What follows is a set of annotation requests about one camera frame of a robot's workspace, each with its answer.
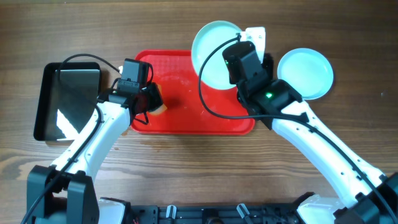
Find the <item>red plastic tray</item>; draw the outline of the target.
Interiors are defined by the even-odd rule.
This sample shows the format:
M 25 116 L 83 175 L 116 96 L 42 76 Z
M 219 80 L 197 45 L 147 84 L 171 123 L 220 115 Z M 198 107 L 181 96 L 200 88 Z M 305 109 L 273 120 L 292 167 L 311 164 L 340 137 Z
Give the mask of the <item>red plastic tray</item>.
M 161 114 L 149 114 L 147 125 L 134 121 L 131 128 L 138 133 L 245 135 L 254 128 L 253 119 L 222 119 L 204 109 L 189 50 L 143 50 L 136 59 L 153 65 L 154 82 L 167 107 Z

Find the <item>green orange sponge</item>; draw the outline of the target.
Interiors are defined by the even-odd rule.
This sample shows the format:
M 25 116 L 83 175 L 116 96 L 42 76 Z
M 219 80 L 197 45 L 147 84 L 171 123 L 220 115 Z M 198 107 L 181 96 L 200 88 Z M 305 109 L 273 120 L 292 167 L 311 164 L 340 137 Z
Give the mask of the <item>green orange sponge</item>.
M 158 116 L 162 114 L 165 110 L 167 110 L 167 106 L 164 104 L 162 98 L 162 87 L 158 84 L 154 84 L 149 113 L 153 116 Z

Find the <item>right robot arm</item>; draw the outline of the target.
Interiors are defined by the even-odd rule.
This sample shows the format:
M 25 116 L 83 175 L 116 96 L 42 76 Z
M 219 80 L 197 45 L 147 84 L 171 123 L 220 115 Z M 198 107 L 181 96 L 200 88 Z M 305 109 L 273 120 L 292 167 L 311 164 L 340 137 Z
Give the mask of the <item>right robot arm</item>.
M 312 195 L 299 203 L 305 223 L 397 223 L 397 175 L 386 177 L 355 154 L 283 80 L 273 80 L 251 42 L 222 53 L 230 81 L 249 118 L 260 119 L 294 145 L 326 178 L 336 198 Z

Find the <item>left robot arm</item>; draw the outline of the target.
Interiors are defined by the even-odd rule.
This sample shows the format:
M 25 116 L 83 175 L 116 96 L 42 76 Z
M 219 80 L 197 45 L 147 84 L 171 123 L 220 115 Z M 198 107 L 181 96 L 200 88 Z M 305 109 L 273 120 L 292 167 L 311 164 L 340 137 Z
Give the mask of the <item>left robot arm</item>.
M 27 179 L 23 223 L 139 223 L 130 202 L 96 198 L 93 182 L 119 136 L 136 120 L 163 107 L 150 63 L 125 59 L 121 77 L 92 102 L 66 82 L 75 98 L 94 108 L 67 150 L 48 167 L 35 166 Z

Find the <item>white plate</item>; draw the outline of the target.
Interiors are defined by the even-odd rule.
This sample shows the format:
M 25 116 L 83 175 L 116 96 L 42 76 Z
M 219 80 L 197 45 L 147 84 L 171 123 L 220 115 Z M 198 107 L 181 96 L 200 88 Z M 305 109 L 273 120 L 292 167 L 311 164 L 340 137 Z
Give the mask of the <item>white plate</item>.
M 315 100 L 330 91 L 334 72 L 331 63 L 320 52 L 298 48 L 281 58 L 277 77 L 297 90 L 304 100 Z
M 234 37 L 242 30 L 235 24 L 228 21 L 213 21 L 200 29 L 196 34 L 192 49 L 192 65 L 198 75 L 207 57 L 221 44 Z M 201 82 L 216 90 L 229 90 L 234 85 L 229 82 L 229 71 L 222 56 L 229 43 L 219 49 L 206 63 L 202 74 Z

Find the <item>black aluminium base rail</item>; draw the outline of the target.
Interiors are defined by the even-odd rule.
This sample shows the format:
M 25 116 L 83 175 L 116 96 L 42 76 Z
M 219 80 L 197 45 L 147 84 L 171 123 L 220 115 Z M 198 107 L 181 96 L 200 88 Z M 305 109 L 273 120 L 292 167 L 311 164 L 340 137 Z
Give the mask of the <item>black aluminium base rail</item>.
M 132 206 L 125 223 L 133 224 L 301 224 L 290 203 L 235 206 Z

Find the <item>black rectangular basin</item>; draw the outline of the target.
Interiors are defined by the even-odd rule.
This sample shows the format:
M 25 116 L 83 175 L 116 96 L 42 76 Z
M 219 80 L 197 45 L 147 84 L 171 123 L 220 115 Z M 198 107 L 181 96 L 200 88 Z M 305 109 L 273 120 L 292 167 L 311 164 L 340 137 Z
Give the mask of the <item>black rectangular basin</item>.
M 37 141 L 74 140 L 90 120 L 101 88 L 96 62 L 49 63 L 40 89 L 33 137 Z

